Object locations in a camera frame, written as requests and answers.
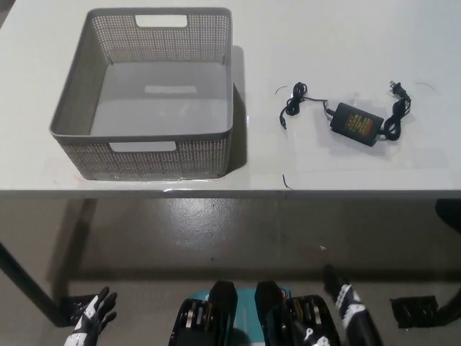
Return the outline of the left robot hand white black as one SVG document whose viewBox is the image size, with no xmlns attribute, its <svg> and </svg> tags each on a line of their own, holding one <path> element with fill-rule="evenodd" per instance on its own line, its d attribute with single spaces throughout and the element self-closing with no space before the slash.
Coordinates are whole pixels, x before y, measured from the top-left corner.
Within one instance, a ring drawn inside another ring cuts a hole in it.
<svg viewBox="0 0 461 346">
<path fill-rule="evenodd" d="M 104 287 L 84 310 L 74 328 L 73 335 L 78 335 L 80 340 L 95 340 L 116 318 L 117 312 L 114 310 L 116 299 L 117 293 L 110 293 L 109 287 Z"/>
</svg>

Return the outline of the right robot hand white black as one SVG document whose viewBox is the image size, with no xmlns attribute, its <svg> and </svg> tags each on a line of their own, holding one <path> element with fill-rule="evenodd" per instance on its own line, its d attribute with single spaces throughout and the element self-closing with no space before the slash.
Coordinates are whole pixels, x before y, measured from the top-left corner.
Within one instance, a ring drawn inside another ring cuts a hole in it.
<svg viewBox="0 0 461 346">
<path fill-rule="evenodd" d="M 382 345 L 382 340 L 370 324 L 370 314 L 352 284 L 331 265 L 324 267 L 323 283 L 341 318 L 346 345 Z"/>
</svg>

